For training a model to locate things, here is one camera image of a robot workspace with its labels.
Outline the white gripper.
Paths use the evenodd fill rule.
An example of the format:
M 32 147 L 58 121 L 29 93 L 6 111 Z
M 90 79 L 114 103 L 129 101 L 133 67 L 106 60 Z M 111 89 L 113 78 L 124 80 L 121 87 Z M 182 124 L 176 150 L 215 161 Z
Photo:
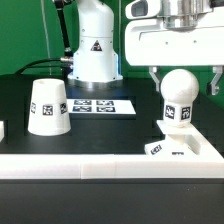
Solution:
M 149 74 L 156 91 L 161 76 L 157 66 L 212 67 L 213 79 L 206 93 L 217 95 L 224 76 L 224 14 L 206 14 L 191 31 L 175 31 L 162 27 L 160 19 L 136 20 L 125 30 L 125 55 L 130 65 L 150 66 Z

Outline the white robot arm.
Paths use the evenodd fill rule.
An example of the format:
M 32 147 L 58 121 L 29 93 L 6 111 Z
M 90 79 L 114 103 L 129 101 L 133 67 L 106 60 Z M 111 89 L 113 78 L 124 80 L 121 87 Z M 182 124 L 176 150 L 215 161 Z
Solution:
M 112 10 L 100 0 L 76 4 L 80 44 L 70 78 L 87 85 L 116 80 Z M 125 57 L 130 65 L 147 66 L 157 84 L 163 66 L 211 66 L 215 76 L 207 92 L 218 93 L 224 76 L 224 0 L 133 0 L 125 15 Z

